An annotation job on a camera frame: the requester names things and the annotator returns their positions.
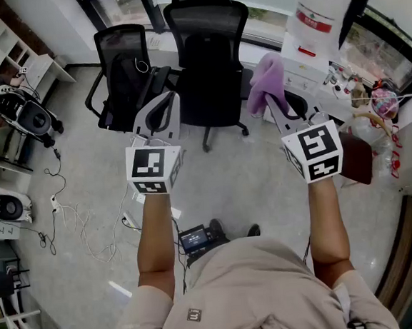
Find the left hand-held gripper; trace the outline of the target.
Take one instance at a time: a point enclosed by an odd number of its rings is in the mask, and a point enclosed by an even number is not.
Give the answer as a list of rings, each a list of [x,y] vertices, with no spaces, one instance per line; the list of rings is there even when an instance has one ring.
[[[180,130],[180,98],[172,91],[150,100],[136,114],[131,145],[125,148],[126,178],[140,194],[172,192],[184,162],[185,149],[177,138],[158,138],[142,131]]]

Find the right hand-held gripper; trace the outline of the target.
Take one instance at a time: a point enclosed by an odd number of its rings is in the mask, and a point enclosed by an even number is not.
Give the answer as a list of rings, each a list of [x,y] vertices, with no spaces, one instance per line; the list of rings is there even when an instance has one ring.
[[[316,97],[305,97],[306,118],[289,123],[278,99],[266,93],[266,103],[281,134],[289,162],[307,183],[338,175],[342,170],[343,147],[333,120],[324,113]]]

